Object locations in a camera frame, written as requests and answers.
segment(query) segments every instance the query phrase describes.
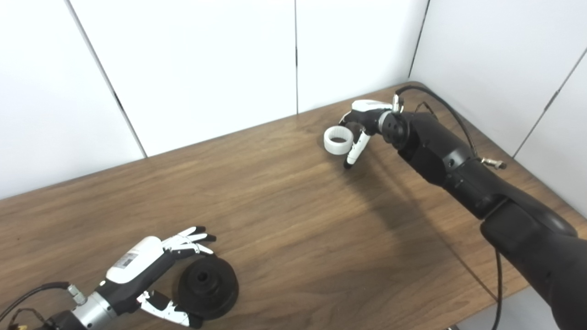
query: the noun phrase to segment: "silver connector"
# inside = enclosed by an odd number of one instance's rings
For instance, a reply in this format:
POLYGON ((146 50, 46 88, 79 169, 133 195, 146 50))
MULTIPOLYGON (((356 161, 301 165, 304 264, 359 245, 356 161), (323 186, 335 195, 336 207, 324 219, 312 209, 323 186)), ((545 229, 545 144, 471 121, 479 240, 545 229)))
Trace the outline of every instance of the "silver connector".
POLYGON ((481 159, 481 164, 491 166, 496 170, 505 170, 505 168, 507 167, 507 164, 505 164, 502 160, 495 160, 490 158, 481 159))
POLYGON ((75 285, 72 284, 72 285, 68 286, 68 292, 72 296, 73 301, 75 301, 75 303, 78 306, 81 306, 86 303, 86 301, 87 301, 86 296, 84 296, 83 293, 81 291, 79 291, 75 285))
POLYGON ((393 113, 402 113, 403 112, 403 101, 399 95, 395 94, 393 96, 393 113))

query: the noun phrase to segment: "cable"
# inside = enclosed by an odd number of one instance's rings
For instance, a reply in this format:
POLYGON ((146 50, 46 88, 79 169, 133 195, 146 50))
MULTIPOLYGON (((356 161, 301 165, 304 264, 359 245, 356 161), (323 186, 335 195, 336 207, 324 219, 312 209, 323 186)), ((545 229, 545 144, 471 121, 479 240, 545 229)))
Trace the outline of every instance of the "cable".
POLYGON ((14 315, 10 319, 10 323, 8 324, 8 327, 6 328, 6 330, 10 330, 10 328, 14 325, 14 322, 16 321, 18 314, 20 314, 21 312, 31 312, 31 313, 35 314, 35 316, 37 317, 37 319, 39 321, 41 321, 41 324, 45 324, 45 322, 46 322, 43 315, 41 315, 41 313, 39 313, 35 308, 19 308, 16 310, 16 313, 14 313, 14 315))
POLYGON ((428 105, 428 103, 426 103, 426 101, 420 102, 420 104, 414 110, 414 113, 418 112, 418 110, 420 110, 420 107, 421 106, 426 107, 426 109, 428 110, 428 112, 430 112, 434 116, 434 118, 438 119, 438 117, 436 117, 436 114, 434 113, 434 111, 432 111, 432 108, 428 105))
POLYGON ((495 249, 495 260, 497 262, 497 309, 495 310, 495 321, 491 330, 497 330, 500 325, 501 305, 504 300, 504 277, 501 270, 501 256, 497 249, 495 249))
POLYGON ((6 316, 12 312, 12 310, 20 305, 24 300, 26 300, 27 298, 29 298, 30 296, 37 294, 41 291, 44 290, 49 290, 49 289, 64 289, 67 290, 67 288, 69 287, 69 282, 51 282, 51 283, 45 283, 43 285, 41 285, 40 287, 34 288, 32 290, 30 290, 29 292, 25 293, 24 295, 22 295, 20 298, 18 298, 15 302, 13 302, 12 304, 10 304, 10 306, 7 307, 6 310, 4 310, 4 312, 2 312, 2 314, 0 314, 0 322, 2 322, 2 320, 4 320, 6 318, 6 316))
POLYGON ((473 156, 478 157, 477 148, 475 147, 475 144, 473 143, 473 140, 471 139, 471 134, 469 134, 469 130, 467 129, 467 127, 463 123, 463 120, 458 115, 457 111, 454 110, 453 107, 450 106, 450 104, 446 103, 446 101, 443 100, 442 97, 436 95, 436 93, 432 92, 430 89, 425 88, 425 87, 407 85, 407 86, 403 86, 402 88, 396 90, 396 94, 399 96, 403 92, 410 90, 410 89, 420 90, 420 91, 432 96, 433 98, 435 98, 436 101, 442 103, 442 105, 444 107, 446 107, 446 109, 448 109, 448 111, 451 113, 451 115, 453 115, 453 117, 457 121, 458 125, 461 126, 463 133, 465 133, 465 137, 467 137, 467 141, 469 142, 469 146, 471 147, 471 152, 473 153, 473 156))

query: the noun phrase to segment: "screw hole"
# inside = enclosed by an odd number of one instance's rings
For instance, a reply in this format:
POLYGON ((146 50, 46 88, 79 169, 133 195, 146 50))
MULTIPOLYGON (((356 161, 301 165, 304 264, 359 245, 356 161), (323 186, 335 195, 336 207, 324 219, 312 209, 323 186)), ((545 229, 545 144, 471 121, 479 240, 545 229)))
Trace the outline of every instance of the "screw hole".
POLYGON ((201 273, 198 274, 198 281, 204 282, 207 279, 208 279, 208 273, 207 272, 201 272, 201 273))

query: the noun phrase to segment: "wooden table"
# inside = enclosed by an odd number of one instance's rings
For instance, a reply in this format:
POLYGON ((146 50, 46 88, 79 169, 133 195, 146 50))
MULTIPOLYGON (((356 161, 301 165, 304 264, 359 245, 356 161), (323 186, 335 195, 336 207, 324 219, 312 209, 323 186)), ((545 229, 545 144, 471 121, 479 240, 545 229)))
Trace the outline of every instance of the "wooden table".
MULTIPOLYGON (((389 102, 394 90, 357 99, 389 102)), ((426 95, 405 97, 407 110, 425 100, 459 132, 426 95)), ((494 254, 478 220, 381 138, 351 170, 344 157, 324 151, 324 130, 350 103, 0 201, 0 305, 48 281, 90 293, 143 237, 192 225, 218 236, 209 246, 232 264, 241 286, 234 309, 204 329, 443 329, 493 304, 494 254)), ((474 138, 481 155, 510 161, 502 176, 587 233, 584 220, 538 180, 481 133, 474 138)), ((154 288, 171 294, 189 262, 154 288)), ((511 266, 504 270, 506 294, 527 285, 511 266)), ((25 305, 47 316, 72 307, 50 291, 25 305)), ((182 327, 144 312, 111 327, 129 328, 182 327)))

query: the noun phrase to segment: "black robotic arm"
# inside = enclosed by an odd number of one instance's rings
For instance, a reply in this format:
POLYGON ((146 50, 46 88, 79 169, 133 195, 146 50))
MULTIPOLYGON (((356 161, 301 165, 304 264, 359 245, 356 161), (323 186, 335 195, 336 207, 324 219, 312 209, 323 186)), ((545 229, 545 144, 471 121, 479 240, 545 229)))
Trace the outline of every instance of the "black robotic arm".
POLYGON ((346 118, 362 124, 363 134, 381 134, 426 181, 484 220, 485 239, 551 306, 561 330, 587 329, 587 241, 573 226, 495 175, 433 114, 397 108, 351 113, 346 118))

